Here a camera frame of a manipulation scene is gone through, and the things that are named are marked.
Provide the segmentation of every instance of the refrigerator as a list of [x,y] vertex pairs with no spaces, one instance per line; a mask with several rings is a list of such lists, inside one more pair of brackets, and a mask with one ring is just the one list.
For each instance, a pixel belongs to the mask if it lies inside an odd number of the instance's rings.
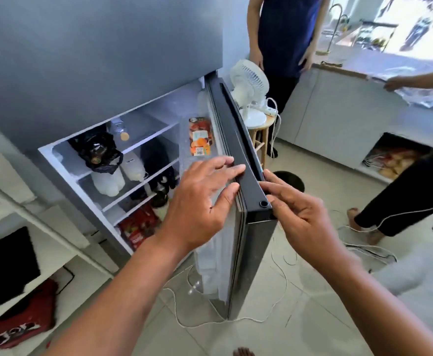
[[[189,120],[208,119],[210,157],[233,156],[246,171],[224,228],[194,251],[195,267],[201,291],[235,319],[277,220],[258,184],[262,169],[248,131],[216,72],[222,34],[221,0],[0,0],[0,131],[132,254],[118,224],[153,197],[149,185],[163,172],[182,175],[202,159],[190,154]],[[158,140],[166,162],[142,182],[124,174],[124,187],[108,197],[68,141],[118,117],[130,136],[115,138],[119,151],[139,155]],[[126,209],[139,189],[148,198]]]

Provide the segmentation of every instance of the black round object on floor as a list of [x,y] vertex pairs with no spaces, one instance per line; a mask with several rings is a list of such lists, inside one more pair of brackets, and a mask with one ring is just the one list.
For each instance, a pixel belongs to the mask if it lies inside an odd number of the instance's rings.
[[300,179],[299,176],[293,174],[289,171],[276,171],[274,174],[281,179],[284,182],[287,182],[289,185],[291,185],[293,188],[304,192],[305,191],[305,185],[304,182]]

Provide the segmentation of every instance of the electric fan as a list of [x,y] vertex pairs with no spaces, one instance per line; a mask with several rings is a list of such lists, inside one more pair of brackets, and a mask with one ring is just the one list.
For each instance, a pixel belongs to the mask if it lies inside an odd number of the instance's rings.
[[273,111],[267,107],[266,94],[269,81],[264,72],[249,60],[239,60],[230,73],[234,90],[231,96],[238,104],[244,124],[248,129],[256,129],[266,122],[264,111]]

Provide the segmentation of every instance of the bare foot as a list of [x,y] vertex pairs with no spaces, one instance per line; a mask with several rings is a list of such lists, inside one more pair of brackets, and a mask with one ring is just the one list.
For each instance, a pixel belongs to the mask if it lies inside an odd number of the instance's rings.
[[348,224],[350,225],[350,227],[356,231],[363,231],[362,227],[355,222],[355,217],[359,213],[360,210],[358,210],[356,207],[346,211],[346,215],[348,216]]
[[379,244],[379,241],[381,241],[383,238],[385,237],[385,235],[379,231],[373,231],[372,233],[370,233],[368,235],[368,244],[369,245],[377,245]]
[[254,356],[254,353],[252,353],[249,348],[246,347],[238,347],[237,350],[233,351],[233,356]]

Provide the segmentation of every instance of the refrigerator upper door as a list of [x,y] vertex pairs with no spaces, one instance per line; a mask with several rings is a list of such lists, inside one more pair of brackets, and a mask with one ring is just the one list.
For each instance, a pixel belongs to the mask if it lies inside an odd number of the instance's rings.
[[221,0],[0,0],[0,131],[24,153],[223,64]]
[[[245,164],[246,171],[236,180],[240,191],[224,229],[213,245],[216,254],[218,295],[211,300],[221,316],[237,318],[246,294],[277,224],[272,208],[259,186],[262,169],[249,133],[223,79],[213,72],[206,77],[213,109],[213,129],[222,145],[221,153]],[[205,273],[199,270],[205,287]]]

